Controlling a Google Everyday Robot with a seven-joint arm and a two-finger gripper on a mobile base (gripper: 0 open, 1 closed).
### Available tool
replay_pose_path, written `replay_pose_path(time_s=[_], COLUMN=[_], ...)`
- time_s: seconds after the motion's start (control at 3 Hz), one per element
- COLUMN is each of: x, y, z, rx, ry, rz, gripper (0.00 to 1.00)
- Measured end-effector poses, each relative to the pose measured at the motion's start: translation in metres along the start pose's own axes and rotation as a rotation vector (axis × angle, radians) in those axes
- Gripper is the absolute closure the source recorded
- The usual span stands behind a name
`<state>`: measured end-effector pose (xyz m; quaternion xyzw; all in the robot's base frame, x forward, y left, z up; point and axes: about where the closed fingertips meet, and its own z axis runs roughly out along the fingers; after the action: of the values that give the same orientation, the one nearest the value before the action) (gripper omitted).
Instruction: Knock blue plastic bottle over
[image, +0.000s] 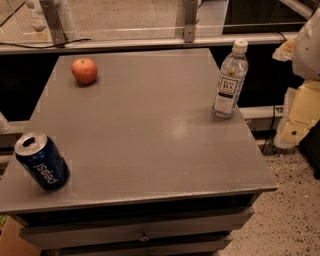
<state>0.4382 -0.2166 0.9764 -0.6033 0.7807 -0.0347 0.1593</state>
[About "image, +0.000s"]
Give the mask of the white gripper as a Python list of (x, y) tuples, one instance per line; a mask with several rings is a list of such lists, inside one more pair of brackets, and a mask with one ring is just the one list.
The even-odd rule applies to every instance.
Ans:
[(283, 117), (274, 137), (278, 148), (289, 149), (298, 145), (320, 120), (320, 9), (296, 39), (284, 42), (272, 58), (282, 62), (292, 60), (293, 73), (306, 80), (297, 89), (287, 89)]

